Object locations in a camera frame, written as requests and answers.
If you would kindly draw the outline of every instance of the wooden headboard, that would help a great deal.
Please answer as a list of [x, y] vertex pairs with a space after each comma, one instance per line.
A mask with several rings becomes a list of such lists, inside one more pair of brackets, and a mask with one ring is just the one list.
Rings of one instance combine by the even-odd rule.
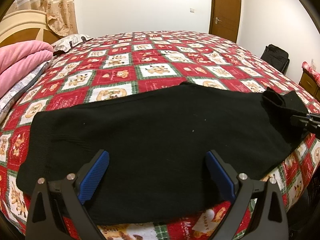
[[39, 40], [52, 44], [60, 39], [46, 23], [46, 13], [21, 10], [6, 15], [0, 22], [0, 47], [20, 41]]

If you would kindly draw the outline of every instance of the floral curtain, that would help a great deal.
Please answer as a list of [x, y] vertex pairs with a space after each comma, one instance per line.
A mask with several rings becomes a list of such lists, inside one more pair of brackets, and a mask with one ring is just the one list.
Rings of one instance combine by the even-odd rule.
[[7, 14], [34, 9], [47, 13], [47, 24], [59, 36], [78, 33], [74, 0], [15, 0]]

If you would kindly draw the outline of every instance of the door frame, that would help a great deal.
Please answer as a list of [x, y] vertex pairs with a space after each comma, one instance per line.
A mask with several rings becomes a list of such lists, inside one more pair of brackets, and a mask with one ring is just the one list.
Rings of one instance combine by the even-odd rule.
[[[208, 33], [209, 34], [212, 34], [211, 33], [211, 30], [212, 30], [212, 27], [213, 27], [213, 15], [214, 15], [214, 4], [215, 4], [215, 1], [214, 0], [211, 0], [211, 16], [210, 16], [210, 24], [209, 24], [209, 31]], [[240, 19], [241, 19], [241, 9], [242, 9], [242, 0], [240, 0]], [[237, 31], [237, 40], [238, 40], [238, 36], [239, 36], [239, 27], [238, 27], [238, 31]]]

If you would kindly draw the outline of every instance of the wooden nightstand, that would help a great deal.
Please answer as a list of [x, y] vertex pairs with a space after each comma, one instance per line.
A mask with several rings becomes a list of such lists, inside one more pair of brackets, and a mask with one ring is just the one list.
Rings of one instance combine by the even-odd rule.
[[318, 86], [312, 75], [305, 69], [303, 69], [299, 85], [320, 102], [320, 87]]

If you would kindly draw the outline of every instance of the wall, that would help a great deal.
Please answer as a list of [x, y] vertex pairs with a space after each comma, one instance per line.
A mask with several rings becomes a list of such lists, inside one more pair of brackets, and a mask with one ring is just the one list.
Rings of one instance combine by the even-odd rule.
[[238, 44], [257, 56], [274, 44], [289, 53], [286, 76], [299, 82], [302, 62], [320, 69], [320, 34], [299, 0], [245, 0]]
[[75, 7], [79, 33], [92, 37], [157, 30], [208, 33], [211, 16], [211, 0], [75, 0]]

